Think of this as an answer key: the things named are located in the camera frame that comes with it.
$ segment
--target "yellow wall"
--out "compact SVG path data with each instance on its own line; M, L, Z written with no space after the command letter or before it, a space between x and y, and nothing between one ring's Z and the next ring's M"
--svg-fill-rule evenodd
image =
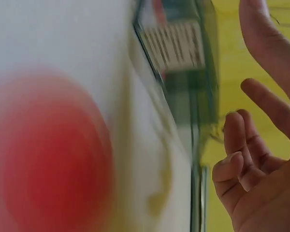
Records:
M284 99L285 94L271 80L265 71L252 59L244 45L238 20L239 0L212 0L217 10L220 49L220 114L238 108L249 110L256 121L261 135L277 156L288 158L290 142L274 128L267 116L258 109L240 90L245 78L253 77L265 83L272 91ZM269 0L270 7L290 7L290 0ZM290 23L290 10L272 9L271 13L282 23ZM290 28L279 27L290 38ZM223 145L211 140L203 157L203 162L211 167L225 156ZM208 232L232 232L228 215L216 197L211 183L208 208Z

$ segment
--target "barcode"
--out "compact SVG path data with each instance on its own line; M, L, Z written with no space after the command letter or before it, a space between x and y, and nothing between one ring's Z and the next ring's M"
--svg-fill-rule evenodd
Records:
M198 69L205 66L198 22L174 23L145 29L141 37L157 71Z

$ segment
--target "red ball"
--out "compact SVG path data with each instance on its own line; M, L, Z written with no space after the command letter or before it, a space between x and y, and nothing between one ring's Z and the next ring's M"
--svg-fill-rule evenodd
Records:
M0 83L5 207L20 232L102 231L112 201L113 161L99 109L61 74L16 76Z

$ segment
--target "finger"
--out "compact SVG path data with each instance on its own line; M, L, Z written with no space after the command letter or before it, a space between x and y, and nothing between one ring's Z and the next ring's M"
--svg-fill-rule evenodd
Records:
M290 42L271 21L266 0L241 0L239 11L248 50L290 98Z
M213 168L216 194L230 215L233 214L239 200L246 194L237 179L243 164L242 153L236 152L217 163Z
M244 119L246 144L255 166L266 174L278 170L286 161L272 156L264 140L260 137L250 113L246 110L237 112Z
M226 116L224 125L224 144L227 155L237 151L242 152L244 159L243 169L238 178L246 191L256 186L265 174L254 166L250 152L246 145L246 132L243 117L237 113Z
M268 115L274 125L290 139L290 106L254 79L243 81L241 88Z

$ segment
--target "hand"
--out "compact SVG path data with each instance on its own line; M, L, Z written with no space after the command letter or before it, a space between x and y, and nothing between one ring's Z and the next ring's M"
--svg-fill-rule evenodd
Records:
M275 28L264 0L241 0L245 43L290 99L290 42ZM290 139L290 106L253 79L242 90ZM226 116L225 160L213 169L216 192L236 232L290 232L290 160L272 155L246 110Z

